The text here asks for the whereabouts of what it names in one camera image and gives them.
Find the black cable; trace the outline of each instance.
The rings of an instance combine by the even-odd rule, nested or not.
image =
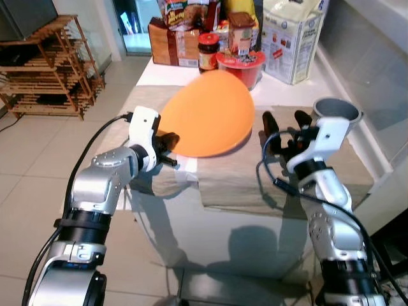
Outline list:
[[[340,207],[340,206],[338,206],[336,204],[330,203],[329,201],[319,199],[319,198],[311,196],[309,194],[301,193],[297,188],[289,185],[284,180],[281,180],[279,178],[274,177],[273,173],[271,172],[271,170],[269,169],[268,164],[267,164],[267,159],[268,158],[267,158],[266,150],[268,148],[269,143],[274,138],[280,136],[281,134],[288,134],[288,133],[289,133],[289,131],[286,130],[286,131],[279,131],[279,132],[276,132],[276,133],[270,135],[268,137],[268,139],[266,140],[263,148],[262,148],[262,162],[263,162],[263,164],[265,166],[265,169],[266,169],[266,172],[268,173],[269,177],[271,178],[273,184],[275,186],[277,186],[278,188],[282,189],[283,191],[285,191],[286,193],[292,195],[292,196],[297,196],[299,198],[305,198],[306,200],[313,201],[313,202],[319,203],[319,204],[322,204],[322,203],[327,204],[327,205],[329,205],[329,206],[343,212],[345,215],[347,215],[349,218],[351,218],[358,225],[358,227],[360,228],[361,234],[363,235],[363,240],[364,240],[366,251],[367,251],[368,267],[371,269],[370,272],[374,271],[374,260],[372,258],[372,253],[374,253],[375,258],[378,261],[378,264],[380,266],[381,271],[385,272],[385,274],[389,278],[390,282],[394,286],[395,290],[400,295],[401,299],[404,301],[404,303],[406,305],[408,305],[408,298],[405,296],[404,292],[401,290],[400,286],[397,284],[397,282],[394,279],[394,277],[392,276],[391,272],[388,270],[388,267],[386,266],[386,264],[383,261],[382,257],[378,253],[377,249],[375,248],[375,245],[371,241],[370,235],[368,234],[368,232],[365,229],[364,225],[360,222],[360,220],[357,219],[357,217],[354,214],[350,213],[349,211],[345,210],[344,208],[342,208],[342,207]]]
[[[62,213],[62,218],[66,219],[68,214],[69,214],[69,208],[71,204],[71,192],[72,192],[72,186],[74,183],[75,175],[77,174],[77,171],[79,167],[81,166],[82,162],[84,161],[91,145],[94,143],[95,139],[112,123],[115,121],[118,121],[120,119],[126,119],[127,122],[130,122],[132,119],[133,113],[127,113],[126,115],[121,115],[114,117],[110,119],[107,123],[105,123],[99,130],[96,131],[94,136],[89,140],[88,144],[84,148],[84,151],[82,152],[81,156],[79,157],[78,161],[76,162],[74,168],[72,169],[71,175],[69,176],[68,179],[68,184],[66,186],[66,192],[65,192],[65,200],[64,200],[64,210]],[[41,248],[40,252],[38,253],[36,259],[34,260],[33,265],[31,266],[27,281],[25,282],[25,288],[24,288],[24,294],[23,294],[23,299],[22,299],[22,306],[28,305],[29,302],[29,297],[30,297],[30,292],[31,288],[33,286],[34,282],[34,277],[36,274],[36,271],[38,269],[38,266],[41,263],[41,260],[43,259],[45,253],[48,251],[50,248],[52,242],[58,237],[59,233],[61,232],[62,228],[58,227],[50,236],[50,238],[47,240],[47,242],[44,244],[44,246]]]
[[[12,126],[13,126],[14,124],[16,124],[20,119],[21,119],[21,117],[18,118],[15,122],[13,122],[12,124],[10,124],[9,126],[6,126],[6,127],[2,128],[2,129],[0,129],[0,133],[3,132],[5,129],[8,129],[8,128],[12,127]]]

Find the white box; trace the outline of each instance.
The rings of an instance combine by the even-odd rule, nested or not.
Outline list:
[[[262,51],[266,55],[265,72],[287,83],[296,84],[309,77],[316,53],[324,14],[312,10],[301,21],[266,11],[264,7]]]

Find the wall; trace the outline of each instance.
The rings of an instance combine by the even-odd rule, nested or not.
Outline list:
[[[97,67],[103,70],[110,62],[111,50],[103,22],[94,0],[53,0],[58,14],[77,14],[78,21],[88,40]]]
[[[320,42],[388,161],[398,166],[408,152],[408,56],[376,26],[347,2],[332,1]]]

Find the jar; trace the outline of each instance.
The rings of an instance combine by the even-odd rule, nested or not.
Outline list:
[[[200,73],[218,68],[215,55],[218,51],[219,37],[216,34],[205,33],[198,37]]]

